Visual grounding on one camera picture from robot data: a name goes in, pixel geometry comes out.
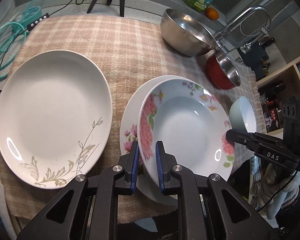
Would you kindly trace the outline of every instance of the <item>plate with pink flowers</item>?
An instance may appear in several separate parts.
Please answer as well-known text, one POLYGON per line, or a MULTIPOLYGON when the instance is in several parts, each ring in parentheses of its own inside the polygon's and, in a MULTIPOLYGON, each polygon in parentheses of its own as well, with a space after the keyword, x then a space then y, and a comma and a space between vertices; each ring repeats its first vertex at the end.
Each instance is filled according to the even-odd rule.
MULTIPOLYGON (((127 154, 130 152, 131 145, 133 141, 138 141, 137 135, 137 124, 138 116, 142 106, 142 103, 148 93, 152 88, 159 84, 161 81, 172 79, 172 78, 181 78, 179 76, 166 75, 153 78, 148 82, 144 83, 130 98, 123 116, 120 125, 120 151, 121 155, 127 154)), ((149 174, 144 169, 144 164, 140 158, 139 174, 137 178, 137 188, 148 198, 153 201, 156 201, 165 205, 177 205, 175 199, 170 196, 163 196, 160 192, 160 189, 152 181, 149 174)))
POLYGON ((148 93, 139 113, 140 156, 157 185, 157 141, 195 174, 217 173, 227 180, 234 162, 234 145, 226 140, 229 129, 226 112, 208 90, 184 78, 165 80, 148 93))

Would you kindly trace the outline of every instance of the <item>bolt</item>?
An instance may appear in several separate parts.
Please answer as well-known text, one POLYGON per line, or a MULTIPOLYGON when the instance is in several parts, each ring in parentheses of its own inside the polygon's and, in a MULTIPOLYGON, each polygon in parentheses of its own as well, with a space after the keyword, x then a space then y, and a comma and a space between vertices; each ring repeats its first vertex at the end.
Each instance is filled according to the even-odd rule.
POLYGON ((218 174, 211 174, 210 175, 210 178, 213 180, 213 181, 219 181, 220 180, 220 176, 218 174))
POLYGON ((84 176, 83 174, 80 174, 78 176, 75 177, 75 180, 78 182, 84 181, 86 176, 84 176))
POLYGON ((120 165, 116 165, 116 166, 113 166, 112 170, 118 172, 118 171, 122 170, 122 167, 120 165))
POLYGON ((175 171, 182 171, 182 166, 181 165, 174 165, 172 167, 175 171))

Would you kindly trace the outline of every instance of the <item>triangular cutout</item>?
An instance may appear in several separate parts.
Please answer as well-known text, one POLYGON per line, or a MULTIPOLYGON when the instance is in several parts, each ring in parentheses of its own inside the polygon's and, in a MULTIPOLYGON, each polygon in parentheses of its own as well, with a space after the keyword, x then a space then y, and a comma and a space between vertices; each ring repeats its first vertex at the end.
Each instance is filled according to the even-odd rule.
POLYGON ((236 198, 227 190, 221 191, 223 199, 226 202, 231 221, 236 224, 250 217, 250 213, 236 200, 236 198))
POLYGON ((62 224, 65 221, 74 190, 69 190, 55 205, 48 211, 46 218, 62 224))

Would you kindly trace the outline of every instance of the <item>orange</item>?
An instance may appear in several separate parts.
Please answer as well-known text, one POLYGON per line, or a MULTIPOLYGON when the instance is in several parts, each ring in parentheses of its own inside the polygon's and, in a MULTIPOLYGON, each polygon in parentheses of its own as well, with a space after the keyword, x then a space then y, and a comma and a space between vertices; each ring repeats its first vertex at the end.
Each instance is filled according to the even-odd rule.
POLYGON ((213 8, 207 8, 204 11, 204 14, 211 20, 218 20, 219 19, 219 14, 218 12, 213 9, 213 8))

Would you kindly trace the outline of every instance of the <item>tablecloth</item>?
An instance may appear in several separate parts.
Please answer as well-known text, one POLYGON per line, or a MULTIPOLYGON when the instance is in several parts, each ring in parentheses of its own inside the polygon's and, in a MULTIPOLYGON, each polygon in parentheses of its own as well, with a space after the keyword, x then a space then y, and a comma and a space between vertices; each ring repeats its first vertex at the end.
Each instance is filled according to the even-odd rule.
MULTIPOLYGON (((110 16, 46 19, 29 34, 11 66, 9 76, 29 58, 53 49, 72 50, 90 58, 101 69, 110 86, 113 100, 111 132, 105 150, 89 176, 100 174, 117 164, 120 157, 119 129, 125 106, 138 87, 161 75, 179 75, 197 82, 213 93, 227 114, 232 103, 244 95, 257 115, 258 131, 266 132, 255 75, 250 68, 237 64, 241 86, 217 90, 202 71, 212 52, 198 58, 183 56, 165 43, 157 25, 110 16)), ((245 147, 236 145, 233 171, 252 155, 245 147)), ((0 178, 8 208, 16 217, 32 219, 58 192, 21 181, 8 168, 1 153, 0 178)), ((137 191, 133 196, 119 196, 118 222, 128 223, 174 209, 155 203, 137 191)))

